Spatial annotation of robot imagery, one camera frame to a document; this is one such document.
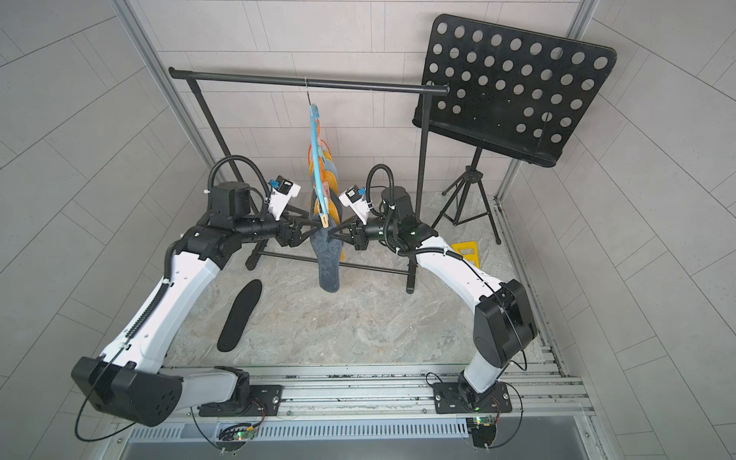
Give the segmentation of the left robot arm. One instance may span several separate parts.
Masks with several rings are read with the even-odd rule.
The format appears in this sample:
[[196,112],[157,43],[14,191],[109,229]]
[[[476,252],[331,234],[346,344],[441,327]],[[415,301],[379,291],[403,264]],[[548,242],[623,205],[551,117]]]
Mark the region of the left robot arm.
[[290,204],[299,193],[299,185],[283,176],[266,180],[249,158],[220,159],[207,179],[206,211],[168,246],[157,288],[97,358],[81,358],[74,366],[71,376],[84,402],[145,427],[184,408],[206,417],[271,414],[239,368],[220,366],[188,377],[160,370],[195,302],[243,245],[275,240],[298,247],[315,234],[308,212]]

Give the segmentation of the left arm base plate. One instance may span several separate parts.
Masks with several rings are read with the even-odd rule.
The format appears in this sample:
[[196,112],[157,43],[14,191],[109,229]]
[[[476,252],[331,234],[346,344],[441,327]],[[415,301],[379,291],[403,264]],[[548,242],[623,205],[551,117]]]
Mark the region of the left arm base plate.
[[251,385],[248,393],[243,387],[236,389],[226,402],[211,402],[197,410],[200,417],[271,417],[278,414],[283,398],[282,385]]

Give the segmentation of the blue multi-clip hanger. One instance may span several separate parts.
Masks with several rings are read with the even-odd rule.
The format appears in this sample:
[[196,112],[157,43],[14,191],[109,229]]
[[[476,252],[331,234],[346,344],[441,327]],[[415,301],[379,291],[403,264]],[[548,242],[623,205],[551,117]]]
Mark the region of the blue multi-clip hanger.
[[312,178],[314,179],[314,191],[318,203],[318,215],[322,221],[322,227],[329,228],[329,208],[328,201],[325,197],[323,188],[323,179],[321,177],[322,167],[320,166],[320,145],[318,135],[319,112],[318,107],[312,103],[310,91],[307,91],[307,98],[310,111],[310,158],[312,159]]

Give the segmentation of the orange yellow shoe insole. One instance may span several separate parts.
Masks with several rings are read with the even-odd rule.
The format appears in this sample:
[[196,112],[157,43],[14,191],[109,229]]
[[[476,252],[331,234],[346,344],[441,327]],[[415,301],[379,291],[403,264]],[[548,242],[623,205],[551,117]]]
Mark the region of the orange yellow shoe insole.
[[328,158],[320,159],[321,177],[323,179],[323,188],[326,190],[325,197],[328,200],[329,216],[334,224],[341,224],[342,221],[342,204],[337,197],[339,193],[337,183],[337,167]]

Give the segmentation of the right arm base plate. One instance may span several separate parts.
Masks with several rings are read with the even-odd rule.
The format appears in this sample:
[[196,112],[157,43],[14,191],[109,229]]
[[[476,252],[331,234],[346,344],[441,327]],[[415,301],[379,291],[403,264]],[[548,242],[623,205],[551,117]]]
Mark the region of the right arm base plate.
[[475,393],[469,385],[431,383],[437,414],[505,414],[513,411],[508,386],[496,383],[484,393]]

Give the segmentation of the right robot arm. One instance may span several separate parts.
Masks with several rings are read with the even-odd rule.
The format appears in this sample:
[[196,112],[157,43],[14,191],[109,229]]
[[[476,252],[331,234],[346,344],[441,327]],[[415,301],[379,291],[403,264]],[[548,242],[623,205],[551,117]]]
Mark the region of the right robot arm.
[[[371,183],[354,186],[333,202],[327,198],[329,187],[318,187],[314,211],[324,241],[335,254],[343,243],[358,250],[371,241],[381,243],[434,274],[471,308],[476,353],[458,378],[457,394],[469,406],[478,404],[538,335],[527,292],[519,281],[500,281],[454,251],[435,228],[420,220],[406,189],[393,180],[378,201],[370,195],[372,188]],[[343,220],[329,212],[331,205],[337,210],[349,207],[354,215]]]

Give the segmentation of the black garment rack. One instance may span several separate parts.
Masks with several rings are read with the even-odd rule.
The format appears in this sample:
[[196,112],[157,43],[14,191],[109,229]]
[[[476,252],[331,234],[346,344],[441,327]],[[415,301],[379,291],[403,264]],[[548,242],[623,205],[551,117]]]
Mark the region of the black garment rack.
[[[373,91],[383,93],[402,93],[402,94],[417,94],[420,96],[420,109],[422,110],[422,118],[420,123],[421,128],[421,143],[420,143],[420,155],[419,155],[419,166],[418,166],[418,179],[417,179],[417,202],[416,212],[421,211],[422,193],[424,189],[425,171],[427,163],[427,142],[429,141],[429,115],[430,107],[429,104],[433,99],[445,97],[450,93],[450,88],[447,85],[414,85],[414,84],[381,84],[380,82],[348,82],[348,80],[320,80],[320,79],[309,79],[309,78],[296,78],[296,77],[274,77],[274,76],[253,76],[253,75],[238,75],[238,74],[227,74],[227,73],[212,73],[212,72],[197,72],[191,70],[178,70],[174,67],[168,69],[168,73],[175,80],[183,80],[187,82],[192,90],[199,107],[202,110],[207,123],[212,128],[216,139],[222,148],[223,153],[226,156],[230,155],[230,150],[227,147],[220,128],[217,125],[214,116],[211,113],[205,99],[202,95],[199,87],[200,81],[209,82],[237,82],[238,84],[269,84],[279,86],[297,86],[309,89],[314,88],[328,88],[328,89],[340,89],[340,90],[351,90],[351,91]],[[318,203],[318,211],[320,216],[320,222],[327,222],[328,216],[328,182],[327,182],[327,169],[325,165],[327,161],[325,159],[320,160],[318,157],[324,151],[326,151],[321,144],[319,137],[320,124],[318,121],[318,109],[313,103],[310,104],[310,159],[312,159],[312,179],[316,186],[316,196]]]

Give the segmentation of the dark grey shoe insole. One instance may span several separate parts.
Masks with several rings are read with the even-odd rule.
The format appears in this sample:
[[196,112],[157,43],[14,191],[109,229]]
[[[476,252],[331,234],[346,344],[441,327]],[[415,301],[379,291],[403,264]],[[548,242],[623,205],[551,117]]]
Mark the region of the dark grey shoe insole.
[[312,247],[312,249],[316,254],[320,287],[329,293],[336,293],[340,288],[339,263],[343,253],[343,243],[328,236],[328,230],[337,226],[331,218],[329,218],[329,224],[329,228],[326,229],[327,246]]

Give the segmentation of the black shoe insole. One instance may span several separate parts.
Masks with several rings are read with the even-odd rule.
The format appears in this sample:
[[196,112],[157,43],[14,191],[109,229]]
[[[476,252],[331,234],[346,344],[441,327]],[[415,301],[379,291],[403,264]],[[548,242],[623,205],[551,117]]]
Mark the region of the black shoe insole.
[[220,352],[231,352],[239,344],[249,318],[260,301],[262,292],[262,281],[255,279],[250,281],[236,296],[218,338],[217,349]]

